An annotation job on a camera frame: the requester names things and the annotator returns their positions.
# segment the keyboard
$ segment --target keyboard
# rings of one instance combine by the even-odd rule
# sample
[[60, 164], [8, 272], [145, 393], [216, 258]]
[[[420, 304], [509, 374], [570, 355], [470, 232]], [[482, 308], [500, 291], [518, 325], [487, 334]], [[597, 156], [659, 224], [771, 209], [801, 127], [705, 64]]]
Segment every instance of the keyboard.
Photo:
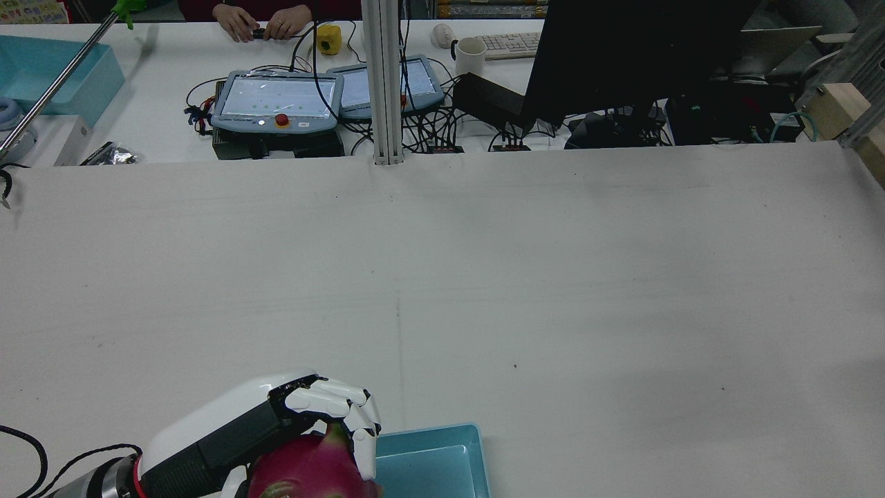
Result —
[[479, 38], [486, 43], [486, 60], [531, 58], [538, 52], [541, 33], [480, 35]]

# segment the person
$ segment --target person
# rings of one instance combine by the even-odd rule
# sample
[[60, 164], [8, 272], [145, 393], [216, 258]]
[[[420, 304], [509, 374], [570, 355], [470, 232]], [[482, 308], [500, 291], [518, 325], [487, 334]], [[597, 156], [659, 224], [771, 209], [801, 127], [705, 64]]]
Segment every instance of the person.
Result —
[[260, 20], [267, 21], [265, 40], [288, 40], [314, 19], [362, 18], [360, 0], [257, 0], [242, 4], [236, 5], [233, 0], [178, 0], [184, 20], [216, 20], [235, 42], [250, 42]]

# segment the person's hand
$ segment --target person's hand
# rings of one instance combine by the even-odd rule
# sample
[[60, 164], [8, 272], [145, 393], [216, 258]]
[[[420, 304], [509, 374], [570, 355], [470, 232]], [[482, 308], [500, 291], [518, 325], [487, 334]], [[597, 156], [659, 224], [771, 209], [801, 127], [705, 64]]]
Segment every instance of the person's hand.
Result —
[[250, 42], [252, 30], [258, 27], [258, 22], [248, 12], [232, 5], [215, 5], [215, 8], [212, 9], [212, 17], [219, 22], [235, 42]]
[[265, 40], [288, 40], [304, 29], [313, 20], [311, 10], [306, 5], [296, 5], [273, 13], [265, 27]]

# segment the laptop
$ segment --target laptop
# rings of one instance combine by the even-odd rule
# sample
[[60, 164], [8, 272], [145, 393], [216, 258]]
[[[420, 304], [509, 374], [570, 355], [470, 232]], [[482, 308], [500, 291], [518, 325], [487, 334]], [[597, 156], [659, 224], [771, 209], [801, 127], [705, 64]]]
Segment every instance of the laptop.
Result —
[[730, 70], [720, 67], [714, 73], [765, 77], [821, 29], [821, 26], [744, 29], [737, 36], [737, 53]]

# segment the plastic bag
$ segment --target plastic bag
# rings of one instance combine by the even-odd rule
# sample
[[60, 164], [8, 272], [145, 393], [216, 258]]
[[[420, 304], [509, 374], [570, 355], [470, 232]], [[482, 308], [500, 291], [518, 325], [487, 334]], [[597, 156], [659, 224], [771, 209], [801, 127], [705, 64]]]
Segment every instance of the plastic bag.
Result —
[[92, 152], [80, 166], [92, 166], [95, 164], [135, 164], [138, 158], [127, 149], [120, 147], [116, 142], [108, 142]]

